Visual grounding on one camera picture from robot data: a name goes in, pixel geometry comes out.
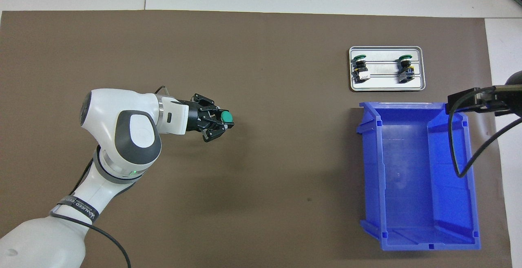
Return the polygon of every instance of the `green push button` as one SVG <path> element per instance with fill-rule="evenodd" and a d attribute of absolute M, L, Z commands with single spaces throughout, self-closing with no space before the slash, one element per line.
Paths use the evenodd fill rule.
<path fill-rule="evenodd" d="M 412 59 L 413 57 L 411 55 L 403 55 L 399 57 L 399 61 L 403 61 L 406 59 Z"/>
<path fill-rule="evenodd" d="M 364 58 L 366 58 L 366 55 L 355 56 L 355 57 L 354 57 L 354 61 L 357 62 L 357 61 L 359 61 L 359 60 L 363 60 Z"/>
<path fill-rule="evenodd" d="M 221 121 L 223 122 L 232 122 L 232 114 L 229 111 L 223 111 L 221 113 Z"/>

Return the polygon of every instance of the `brown table surface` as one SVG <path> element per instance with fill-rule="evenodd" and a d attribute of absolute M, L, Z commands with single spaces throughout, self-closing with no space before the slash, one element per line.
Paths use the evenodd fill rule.
<path fill-rule="evenodd" d="M 354 93 L 347 50 L 417 45 L 421 92 Z M 364 218 L 363 101 L 444 102 L 491 84 L 483 19 L 204 11 L 4 11 L 0 236 L 45 217 L 96 146 L 78 121 L 95 88 L 210 97 L 235 127 L 162 136 L 157 162 L 96 225 L 135 267 L 510 267 L 498 146 L 475 166 L 482 249 L 384 252 Z M 469 114 L 472 146 L 494 133 Z M 83 267 L 123 267 L 86 236 Z"/>

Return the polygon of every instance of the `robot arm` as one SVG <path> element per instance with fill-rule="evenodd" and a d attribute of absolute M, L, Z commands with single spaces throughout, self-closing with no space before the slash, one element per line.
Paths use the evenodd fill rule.
<path fill-rule="evenodd" d="M 50 216 L 26 221 L 0 239 L 0 268 L 80 267 L 88 227 L 155 162 L 160 133 L 198 131 L 210 142 L 234 125 L 228 110 L 198 94 L 183 101 L 119 89 L 88 93 L 80 123 L 99 143 L 84 181 Z"/>

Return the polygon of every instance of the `black strap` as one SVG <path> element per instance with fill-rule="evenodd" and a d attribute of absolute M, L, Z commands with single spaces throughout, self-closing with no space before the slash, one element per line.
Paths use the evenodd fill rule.
<path fill-rule="evenodd" d="M 93 206 L 72 195 L 65 196 L 57 205 L 66 205 L 72 207 L 91 219 L 93 223 L 100 215 L 100 213 Z"/>

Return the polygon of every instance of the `cable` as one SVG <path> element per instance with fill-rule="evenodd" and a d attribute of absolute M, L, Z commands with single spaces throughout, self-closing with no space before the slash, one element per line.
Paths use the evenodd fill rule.
<path fill-rule="evenodd" d="M 168 93 L 168 89 L 166 89 L 166 86 L 160 86 L 160 87 L 159 87 L 159 88 L 154 92 L 154 94 L 159 93 L 159 91 L 160 91 L 161 89 L 164 89 L 164 90 L 165 90 L 166 95 L 170 95 L 170 94 Z"/>
<path fill-rule="evenodd" d="M 90 166 L 93 164 L 93 158 L 91 158 L 91 160 L 89 161 L 89 164 L 87 164 L 87 166 L 85 167 L 85 170 L 84 170 L 84 173 L 82 174 L 82 176 L 80 176 L 80 179 L 78 180 L 78 182 L 76 183 L 76 186 L 74 186 L 73 190 L 71 190 L 71 192 L 69 193 L 69 195 L 73 194 L 73 192 L 78 188 L 78 186 L 80 185 L 80 183 L 82 182 L 82 180 L 84 179 L 85 175 L 87 174 L 87 172 L 89 171 L 89 168 Z"/>
<path fill-rule="evenodd" d="M 129 259 L 129 256 L 127 255 L 127 252 L 125 251 L 123 246 L 115 238 L 113 238 L 110 234 L 106 233 L 105 231 L 103 231 L 102 229 L 100 229 L 98 227 L 95 227 L 94 225 L 85 223 L 83 221 L 80 221 L 80 220 L 77 220 L 77 219 L 74 219 L 74 218 L 71 218 L 71 217 L 68 217 L 68 216 L 63 216 L 63 215 L 60 215 L 60 214 L 56 214 L 52 210 L 49 212 L 49 215 L 52 216 L 52 217 L 60 218 L 60 219 L 63 219 L 63 220 L 68 220 L 68 221 L 71 221 L 71 222 L 83 225 L 85 227 L 88 227 L 90 229 L 93 229 L 93 230 L 101 233 L 103 236 L 107 237 L 111 242 L 113 242 L 119 248 L 119 250 L 123 253 L 123 256 L 125 257 L 125 261 L 127 262 L 127 267 L 131 268 L 131 260 Z"/>
<path fill-rule="evenodd" d="M 455 115 L 455 112 L 457 111 L 459 106 L 467 99 L 469 99 L 475 95 L 478 95 L 479 93 L 491 93 L 495 90 L 496 90 L 496 88 L 494 86 L 489 86 L 487 88 L 482 88 L 482 89 L 479 89 L 476 91 L 469 92 L 469 93 L 463 95 L 462 97 L 460 97 L 455 102 L 455 104 L 453 104 L 453 106 L 451 107 L 451 110 L 449 111 L 449 117 L 448 117 L 449 152 L 451 154 L 451 162 L 453 163 L 453 169 L 455 170 L 455 175 L 457 175 L 458 178 L 462 178 L 466 175 L 466 173 L 468 173 L 468 170 L 471 168 L 473 162 L 475 162 L 475 160 L 478 158 L 478 156 L 485 150 L 485 148 L 488 145 L 490 145 L 495 139 L 497 139 L 503 133 L 505 133 L 509 129 L 513 128 L 513 126 L 517 125 L 517 123 L 516 123 L 513 126 L 511 126 L 510 128 L 506 129 L 507 127 L 509 127 L 509 125 L 508 125 L 508 126 L 504 127 L 502 130 L 500 130 L 499 132 L 497 132 L 496 134 L 494 134 L 493 136 L 491 136 L 491 138 L 489 140 L 487 140 L 484 144 L 482 144 L 480 146 L 479 150 L 477 150 L 477 152 L 475 152 L 475 154 L 473 155 L 471 160 L 469 160 L 468 163 L 466 164 L 464 170 L 462 172 L 459 171 L 457 159 L 455 157 L 455 148 L 453 146 L 453 115 Z"/>
<path fill-rule="evenodd" d="M 468 172 L 468 170 L 471 168 L 471 165 L 475 162 L 475 160 L 477 160 L 477 158 L 479 157 L 479 155 L 492 143 L 494 142 L 499 136 L 503 135 L 505 132 L 507 132 L 508 130 L 510 130 L 511 128 L 519 125 L 520 123 L 522 123 L 522 118 L 519 118 L 515 121 L 513 121 L 512 123 L 509 123 L 508 125 L 506 125 L 504 128 L 502 128 L 501 130 L 499 130 L 497 133 L 495 133 L 494 135 L 492 135 L 488 140 L 486 140 L 485 143 L 483 143 L 479 149 L 473 154 L 473 157 L 471 157 L 471 159 L 469 160 L 468 164 L 466 164 L 466 166 L 464 167 L 464 170 L 462 170 L 462 173 L 460 175 L 462 175 L 462 177 L 464 175 L 466 175 L 466 173 Z"/>

